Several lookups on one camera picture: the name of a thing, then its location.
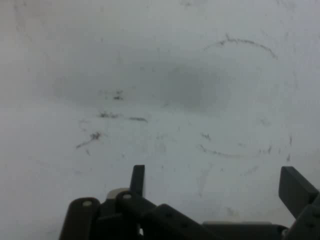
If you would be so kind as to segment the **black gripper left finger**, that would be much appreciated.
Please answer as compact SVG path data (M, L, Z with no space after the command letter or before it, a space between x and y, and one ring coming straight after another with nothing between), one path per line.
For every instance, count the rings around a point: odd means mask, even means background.
M73 200L61 240L216 240L217 235L167 204L143 197L145 166L135 165L130 186L100 203L93 197Z

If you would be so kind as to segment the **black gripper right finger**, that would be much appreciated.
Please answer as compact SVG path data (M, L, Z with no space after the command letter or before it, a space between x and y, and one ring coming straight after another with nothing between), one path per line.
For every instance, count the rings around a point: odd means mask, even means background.
M320 238L320 191L293 166L280 171L278 195L295 218L285 231L285 240L318 240Z

